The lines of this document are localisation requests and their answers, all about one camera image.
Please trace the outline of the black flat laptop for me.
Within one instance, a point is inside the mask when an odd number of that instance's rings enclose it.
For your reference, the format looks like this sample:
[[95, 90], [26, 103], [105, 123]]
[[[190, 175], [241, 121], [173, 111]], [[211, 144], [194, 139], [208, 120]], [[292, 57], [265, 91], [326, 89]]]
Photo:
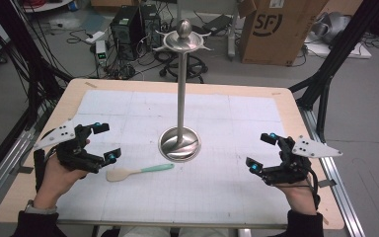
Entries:
[[202, 28], [211, 35], [217, 35], [223, 30], [226, 30], [227, 27], [231, 24], [231, 21], [232, 19], [229, 16], [222, 14], [204, 24]]

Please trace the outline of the aluminium rail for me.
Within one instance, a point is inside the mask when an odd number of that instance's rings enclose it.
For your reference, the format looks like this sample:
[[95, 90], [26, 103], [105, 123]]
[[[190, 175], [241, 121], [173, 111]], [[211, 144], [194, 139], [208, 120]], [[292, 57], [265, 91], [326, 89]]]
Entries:
[[[307, 127], [310, 137], [317, 142], [327, 144], [327, 142], [317, 132], [317, 119], [314, 113], [312, 111], [306, 111], [304, 109], [300, 109], [299, 112], [303, 118], [305, 126]], [[331, 191], [336, 200], [348, 236], [366, 237], [358, 216], [347, 194], [346, 188], [341, 179], [340, 172], [338, 171], [338, 168], [335, 164], [334, 155], [328, 155], [321, 158], [320, 164], [323, 168], [325, 177], [335, 182], [335, 184], [331, 186]]]
[[53, 108], [40, 108], [37, 120], [29, 123], [29, 111], [25, 111], [4, 138], [0, 145], [0, 190], [11, 174], [17, 174], [20, 170], [32, 170], [23, 166], [23, 161], [32, 150], [38, 132], [42, 131], [52, 112]]

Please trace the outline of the white power strip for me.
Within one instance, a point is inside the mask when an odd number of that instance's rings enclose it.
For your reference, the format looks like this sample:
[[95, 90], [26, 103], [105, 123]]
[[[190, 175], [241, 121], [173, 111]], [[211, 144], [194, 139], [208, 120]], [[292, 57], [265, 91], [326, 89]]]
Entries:
[[105, 35], [104, 32], [98, 31], [85, 39], [86, 43], [94, 43]]

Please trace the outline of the steel utensil stand with hooks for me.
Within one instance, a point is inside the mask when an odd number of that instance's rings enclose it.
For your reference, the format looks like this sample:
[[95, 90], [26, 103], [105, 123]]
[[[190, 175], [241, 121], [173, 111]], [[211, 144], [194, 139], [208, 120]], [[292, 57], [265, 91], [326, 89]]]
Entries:
[[183, 163], [193, 159], [201, 149], [199, 135], [185, 126], [185, 103], [187, 64], [190, 52], [200, 48], [208, 49], [204, 45], [204, 37], [192, 30], [188, 19], [179, 20], [176, 29], [164, 34], [163, 45], [157, 51], [168, 49], [178, 55], [178, 118], [175, 127], [165, 130], [158, 141], [158, 148], [163, 157], [171, 162]]

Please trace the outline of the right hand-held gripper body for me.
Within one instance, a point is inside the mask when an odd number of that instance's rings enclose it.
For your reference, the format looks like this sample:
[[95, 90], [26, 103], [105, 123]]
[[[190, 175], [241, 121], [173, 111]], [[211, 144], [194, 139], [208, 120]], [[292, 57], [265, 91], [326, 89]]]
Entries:
[[341, 151], [303, 135], [296, 140], [290, 136], [284, 140], [285, 143], [278, 146], [281, 164], [264, 168], [263, 180], [269, 186], [293, 184], [305, 180], [308, 174], [313, 172], [310, 158], [323, 158], [328, 155], [342, 156]]

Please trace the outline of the person's left hand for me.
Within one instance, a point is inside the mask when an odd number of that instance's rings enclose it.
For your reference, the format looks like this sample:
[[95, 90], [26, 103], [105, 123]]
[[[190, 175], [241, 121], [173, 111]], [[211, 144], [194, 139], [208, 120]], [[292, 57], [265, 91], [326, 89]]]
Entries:
[[41, 186], [34, 198], [37, 208], [55, 207], [57, 201], [66, 194], [88, 172], [83, 170], [68, 170], [60, 164], [57, 154], [52, 154], [46, 163]]

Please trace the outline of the wooden spatula with green handle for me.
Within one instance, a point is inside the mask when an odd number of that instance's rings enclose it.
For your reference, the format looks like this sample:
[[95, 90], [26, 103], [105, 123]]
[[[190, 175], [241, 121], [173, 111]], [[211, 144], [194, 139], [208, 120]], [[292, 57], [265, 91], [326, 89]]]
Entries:
[[162, 164], [152, 167], [137, 169], [137, 170], [127, 170], [124, 168], [118, 168], [113, 170], [108, 170], [106, 173], [106, 179], [108, 182], [119, 182], [125, 180], [128, 176], [140, 173], [158, 172], [170, 170], [175, 167], [174, 164]]

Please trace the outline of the black metal frame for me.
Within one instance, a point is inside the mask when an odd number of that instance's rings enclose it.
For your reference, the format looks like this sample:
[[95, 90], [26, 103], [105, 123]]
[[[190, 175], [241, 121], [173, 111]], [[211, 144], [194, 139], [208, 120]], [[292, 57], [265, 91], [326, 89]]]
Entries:
[[0, 145], [0, 164], [4, 155], [25, 128], [38, 119], [38, 108], [45, 101], [55, 101], [63, 89], [56, 78], [69, 83], [73, 77], [47, 61], [31, 37], [17, 0], [0, 0], [0, 25], [13, 46], [0, 36], [0, 44], [11, 59], [16, 73], [29, 87], [28, 107]]
[[314, 113], [317, 119], [317, 132], [325, 141], [326, 113], [331, 82], [378, 16], [379, 0], [363, 0], [317, 72], [289, 87], [292, 93], [305, 90], [303, 95], [296, 100], [297, 107], [299, 110], [304, 109]]

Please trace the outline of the white metal post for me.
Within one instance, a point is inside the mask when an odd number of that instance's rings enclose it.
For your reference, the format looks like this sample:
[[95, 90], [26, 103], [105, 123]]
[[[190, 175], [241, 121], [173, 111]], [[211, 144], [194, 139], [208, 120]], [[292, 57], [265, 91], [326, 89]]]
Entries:
[[239, 17], [238, 5], [241, 0], [233, 0], [233, 13], [231, 14], [231, 25], [227, 32], [227, 56], [230, 61], [236, 55], [236, 25]]

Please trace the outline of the slim black computer tower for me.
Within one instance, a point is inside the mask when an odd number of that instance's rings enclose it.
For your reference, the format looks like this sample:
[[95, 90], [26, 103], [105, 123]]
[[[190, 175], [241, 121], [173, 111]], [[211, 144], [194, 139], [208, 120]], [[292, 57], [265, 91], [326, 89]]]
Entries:
[[140, 6], [142, 26], [145, 33], [146, 44], [149, 47], [158, 47], [161, 44], [160, 31], [161, 19], [157, 8], [153, 4]]

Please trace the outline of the white grid mat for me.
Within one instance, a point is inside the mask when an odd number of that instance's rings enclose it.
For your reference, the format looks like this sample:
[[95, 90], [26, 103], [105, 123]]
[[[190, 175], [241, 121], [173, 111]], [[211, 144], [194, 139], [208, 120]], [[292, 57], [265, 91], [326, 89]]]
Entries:
[[286, 221], [289, 206], [282, 192], [246, 165], [247, 158], [267, 167], [280, 162], [278, 148], [260, 140], [264, 132], [284, 133], [271, 98], [188, 94], [185, 125], [198, 133], [200, 152], [154, 173], [148, 167], [166, 161], [158, 149], [160, 135], [177, 122], [176, 94], [92, 90], [74, 120], [108, 123], [109, 131], [91, 136], [86, 149], [96, 155], [120, 149], [116, 166], [133, 173], [111, 183], [102, 170], [77, 182], [58, 202], [63, 221], [225, 226]]

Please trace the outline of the black office chair base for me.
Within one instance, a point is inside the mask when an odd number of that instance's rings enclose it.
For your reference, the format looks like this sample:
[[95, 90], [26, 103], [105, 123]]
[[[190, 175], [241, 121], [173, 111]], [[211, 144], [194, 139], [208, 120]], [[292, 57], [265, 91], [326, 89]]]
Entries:
[[[161, 62], [164, 67], [159, 71], [161, 77], [170, 74], [175, 79], [178, 79], [179, 73], [179, 56], [171, 51], [158, 51], [154, 53], [154, 58]], [[200, 84], [204, 83], [202, 75], [208, 72], [206, 64], [198, 57], [187, 55], [187, 78], [197, 78]]]

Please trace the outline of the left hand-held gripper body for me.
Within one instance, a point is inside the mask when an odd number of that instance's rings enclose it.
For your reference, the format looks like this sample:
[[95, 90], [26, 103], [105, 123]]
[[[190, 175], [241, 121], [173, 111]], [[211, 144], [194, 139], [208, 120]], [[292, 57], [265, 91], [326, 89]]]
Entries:
[[89, 135], [83, 133], [84, 126], [69, 119], [44, 135], [34, 145], [34, 151], [53, 145], [62, 166], [97, 174], [103, 167], [98, 164], [102, 157], [86, 151]]

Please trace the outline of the large black computer tower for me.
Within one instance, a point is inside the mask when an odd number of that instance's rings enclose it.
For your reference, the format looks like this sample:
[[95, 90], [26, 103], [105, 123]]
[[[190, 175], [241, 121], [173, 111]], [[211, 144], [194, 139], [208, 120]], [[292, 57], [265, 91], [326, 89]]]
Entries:
[[143, 38], [139, 7], [122, 5], [110, 23], [110, 27], [120, 57], [135, 60], [137, 44]]

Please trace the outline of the silver crumpled bag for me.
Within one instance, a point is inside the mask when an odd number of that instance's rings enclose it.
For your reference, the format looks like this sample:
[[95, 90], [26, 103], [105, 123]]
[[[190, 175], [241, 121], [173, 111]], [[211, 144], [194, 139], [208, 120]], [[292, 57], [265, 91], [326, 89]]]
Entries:
[[350, 20], [351, 16], [340, 12], [324, 12], [313, 24], [311, 32], [322, 42], [331, 44], [345, 30]]

